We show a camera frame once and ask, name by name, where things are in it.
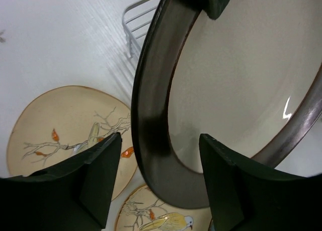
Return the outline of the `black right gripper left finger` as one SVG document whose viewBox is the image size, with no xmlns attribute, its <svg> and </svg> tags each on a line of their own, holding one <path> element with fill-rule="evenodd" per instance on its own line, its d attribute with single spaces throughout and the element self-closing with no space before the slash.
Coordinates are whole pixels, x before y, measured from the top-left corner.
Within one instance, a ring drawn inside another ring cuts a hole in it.
<svg viewBox="0 0 322 231">
<path fill-rule="evenodd" d="M 1 179 L 1 230 L 102 230 L 120 160 L 120 133 L 29 176 Z"/>
</svg>

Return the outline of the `brown rimmed cream plate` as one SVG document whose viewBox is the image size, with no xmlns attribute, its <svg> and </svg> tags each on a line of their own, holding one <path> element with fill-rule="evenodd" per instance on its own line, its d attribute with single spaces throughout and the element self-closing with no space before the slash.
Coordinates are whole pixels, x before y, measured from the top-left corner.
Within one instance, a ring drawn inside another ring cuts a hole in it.
<svg viewBox="0 0 322 231">
<path fill-rule="evenodd" d="M 321 114 L 321 0 L 160 0 L 133 84 L 132 138 L 151 191 L 209 205 L 199 137 L 277 166 Z"/>
</svg>

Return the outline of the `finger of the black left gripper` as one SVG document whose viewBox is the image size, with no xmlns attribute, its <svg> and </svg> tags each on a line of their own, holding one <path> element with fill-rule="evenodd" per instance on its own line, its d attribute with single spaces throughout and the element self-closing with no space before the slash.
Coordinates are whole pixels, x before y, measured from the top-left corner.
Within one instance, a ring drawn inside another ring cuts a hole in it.
<svg viewBox="0 0 322 231">
<path fill-rule="evenodd" d="M 230 0 L 200 0 L 202 9 L 212 20 L 217 20 Z"/>
</svg>

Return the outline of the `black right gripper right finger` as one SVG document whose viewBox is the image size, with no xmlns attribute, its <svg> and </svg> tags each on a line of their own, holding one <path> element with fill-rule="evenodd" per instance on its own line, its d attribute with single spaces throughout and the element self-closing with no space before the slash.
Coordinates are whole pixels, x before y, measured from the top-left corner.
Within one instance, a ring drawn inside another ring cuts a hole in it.
<svg viewBox="0 0 322 231">
<path fill-rule="evenodd" d="M 215 230 L 321 230 L 321 175 L 267 167 L 209 134 L 199 149 Z"/>
</svg>

